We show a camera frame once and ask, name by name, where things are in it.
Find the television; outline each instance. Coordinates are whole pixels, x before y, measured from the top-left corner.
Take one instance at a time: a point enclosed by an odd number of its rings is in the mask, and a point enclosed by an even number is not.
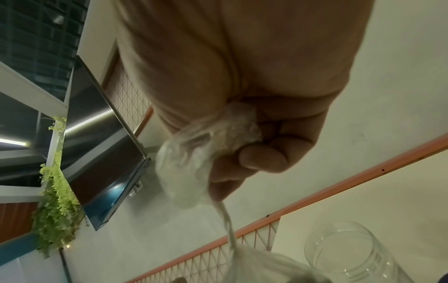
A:
[[[61,169],[98,230],[151,160],[79,56],[72,76]]]

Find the twisted plastic bag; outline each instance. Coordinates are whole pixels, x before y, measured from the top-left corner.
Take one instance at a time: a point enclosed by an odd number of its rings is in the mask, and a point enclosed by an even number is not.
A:
[[[242,103],[229,104],[165,142],[157,153],[156,172],[164,191],[179,207],[209,203],[221,215],[232,252],[223,283],[330,283],[316,270],[290,258],[237,244],[224,203],[210,199],[209,174],[213,161],[258,141],[261,132],[255,109]]]

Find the human hand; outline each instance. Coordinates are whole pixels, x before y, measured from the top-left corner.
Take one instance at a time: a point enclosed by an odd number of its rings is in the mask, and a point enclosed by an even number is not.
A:
[[[316,143],[343,90],[373,0],[115,0],[123,64],[175,132],[231,101],[257,108],[263,142],[217,159],[223,200]]]

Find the green plant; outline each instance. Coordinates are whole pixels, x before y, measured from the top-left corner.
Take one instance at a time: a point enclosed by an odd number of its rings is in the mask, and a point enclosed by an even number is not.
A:
[[[45,257],[52,248],[62,248],[75,239],[84,212],[61,171],[65,118],[55,118],[49,130],[59,135],[51,166],[41,165],[40,174],[45,186],[43,201],[34,212],[33,232],[38,235],[38,248]]]

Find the glass jar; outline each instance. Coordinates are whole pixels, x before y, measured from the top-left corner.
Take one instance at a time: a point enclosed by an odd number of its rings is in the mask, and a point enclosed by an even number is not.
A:
[[[378,239],[355,222],[320,227],[308,237],[305,257],[334,283],[413,283]]]

